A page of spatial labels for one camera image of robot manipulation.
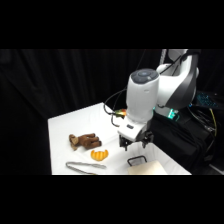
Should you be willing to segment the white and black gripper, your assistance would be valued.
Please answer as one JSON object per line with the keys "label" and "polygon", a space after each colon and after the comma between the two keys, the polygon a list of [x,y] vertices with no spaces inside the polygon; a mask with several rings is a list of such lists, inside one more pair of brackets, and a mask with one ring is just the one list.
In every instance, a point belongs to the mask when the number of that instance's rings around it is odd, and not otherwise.
{"label": "white and black gripper", "polygon": [[142,140],[142,147],[145,148],[147,144],[152,143],[154,140],[154,134],[148,132],[151,126],[151,121],[146,122],[134,122],[128,118],[122,120],[118,133],[120,137],[120,146],[127,149],[132,142]]}

